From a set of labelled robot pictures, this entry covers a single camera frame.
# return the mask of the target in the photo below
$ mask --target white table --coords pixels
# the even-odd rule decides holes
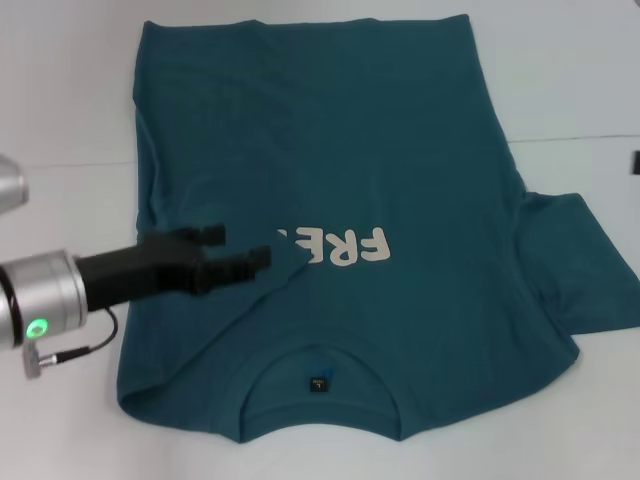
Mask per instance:
[[[640,273],[640,177],[629,175],[631,152],[640,150],[640,8],[633,0],[3,0],[0,151],[26,167],[32,199],[0,217],[0,261],[132,243],[130,98],[144,20],[458,13],[471,15],[495,108],[530,189],[582,193]],[[121,317],[125,311],[117,309]],[[94,343],[108,329],[97,314],[82,331],[41,349]],[[640,329],[576,340],[580,360],[542,392],[402,443],[301,426],[239,446],[153,427],[115,402],[118,346],[37,382],[23,378],[18,352],[5,352],[0,478],[637,480]]]

